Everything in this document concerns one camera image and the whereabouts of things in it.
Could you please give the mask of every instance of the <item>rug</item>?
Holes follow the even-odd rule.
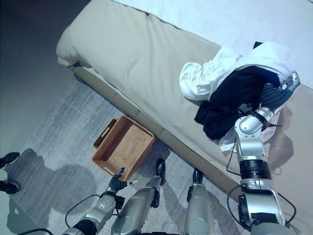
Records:
[[[109,175],[91,161],[95,152],[92,144],[110,120],[121,115],[92,88],[73,78],[67,92],[55,99],[26,143],[25,151],[11,166],[9,179],[21,185],[21,191],[11,195],[11,199],[40,227],[54,234],[65,231],[66,212],[87,196],[101,194],[109,183]],[[166,162],[166,183],[160,189],[160,206],[150,209],[142,231],[182,234],[194,169],[162,141],[155,141],[133,174],[138,183],[118,195],[127,201],[144,187],[154,175],[158,158]],[[249,234],[230,216],[227,195],[208,179],[203,183],[212,200],[216,234]],[[78,206],[69,215],[68,223],[73,226],[95,202],[96,198],[92,198]],[[237,203],[231,199],[230,204],[237,215]],[[113,222],[114,216],[99,234],[110,234]]]

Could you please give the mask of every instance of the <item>mattress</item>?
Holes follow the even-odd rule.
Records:
[[[238,182],[239,177],[225,171],[229,154],[224,155],[206,137],[202,126],[194,122],[199,103],[185,99],[179,88],[179,74],[185,63],[203,64],[214,58],[219,49],[219,45],[163,23],[153,15],[116,2],[94,0],[65,30],[56,52],[60,64],[72,66],[80,62]],[[296,204],[298,217],[307,222],[313,221],[312,186],[308,187],[312,184],[304,183],[309,182],[308,172],[313,165],[312,98],[312,90],[301,87],[298,97],[280,117],[284,128],[266,143],[277,189]],[[238,170],[235,158],[231,169]]]

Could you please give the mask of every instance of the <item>basket handle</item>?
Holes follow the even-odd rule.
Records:
[[[101,135],[97,138],[97,140],[93,143],[93,146],[95,148],[98,148],[103,140],[107,137],[107,135],[110,133],[114,125],[116,124],[117,119],[112,119],[111,122],[107,125],[107,127],[104,129],[104,131],[101,133]]]

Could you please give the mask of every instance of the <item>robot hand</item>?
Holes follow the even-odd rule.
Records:
[[[138,180],[129,180],[129,181],[120,181],[119,178],[122,177],[122,173],[124,172],[124,167],[117,170],[117,172],[112,176],[109,186],[106,190],[106,192],[113,192],[117,193],[119,190],[122,190],[128,185],[132,185],[138,182]]]

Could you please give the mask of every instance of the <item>black shoe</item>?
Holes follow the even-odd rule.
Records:
[[[0,169],[15,162],[19,156],[20,156],[20,153],[12,152],[12,153],[8,153],[3,158],[0,158]]]
[[[17,183],[9,183],[7,181],[0,180],[0,191],[3,191],[7,194],[14,194],[19,191],[19,186]]]

